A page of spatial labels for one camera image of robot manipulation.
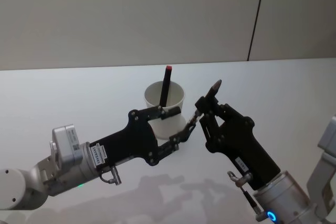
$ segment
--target metal bracket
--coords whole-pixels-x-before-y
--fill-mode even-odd
[[[111,174],[112,174],[112,179],[106,180],[102,177],[103,172],[100,172],[99,177],[101,179],[101,181],[107,183],[107,184],[115,184],[116,186],[121,184],[121,180],[119,177],[119,173],[118,170],[115,166],[111,167]]]
[[[329,122],[318,146],[324,152],[307,182],[307,189],[311,202],[317,205],[316,215],[323,219],[335,206],[330,180],[336,172],[336,115]]]
[[[236,175],[231,172],[230,170],[227,172],[227,175],[229,175],[230,179],[235,182],[236,186],[241,188],[243,185],[245,185],[246,183],[250,182],[252,180],[252,174],[251,173],[247,173],[245,174],[243,177],[238,178],[236,177]]]

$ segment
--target white tabletop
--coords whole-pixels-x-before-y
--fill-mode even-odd
[[[73,123],[82,143],[121,130],[131,109],[145,108],[145,88],[163,74],[164,66],[1,71],[0,167],[30,169],[49,155],[51,130],[58,126]],[[223,80],[219,101],[255,121],[256,139],[306,189],[321,154],[317,143],[336,113],[336,59],[173,66],[172,80],[186,93],[185,118],[218,79]],[[142,159],[118,166],[118,187],[96,179],[49,197],[36,211],[2,211],[0,219],[9,224],[256,223],[226,175],[236,169],[204,144],[198,126],[158,166]]]

